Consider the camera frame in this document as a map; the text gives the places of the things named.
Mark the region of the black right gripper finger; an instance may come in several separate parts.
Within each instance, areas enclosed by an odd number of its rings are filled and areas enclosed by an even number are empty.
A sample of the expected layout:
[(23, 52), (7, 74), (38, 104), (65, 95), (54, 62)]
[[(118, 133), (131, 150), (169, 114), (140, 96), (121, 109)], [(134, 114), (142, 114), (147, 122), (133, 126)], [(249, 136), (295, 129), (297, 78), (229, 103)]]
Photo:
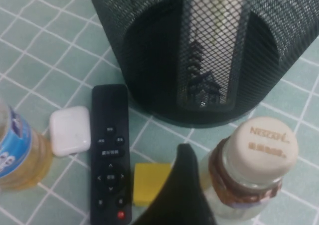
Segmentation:
[(217, 224), (201, 190), (197, 157), (189, 144), (178, 145), (174, 166), (163, 188), (134, 224)]

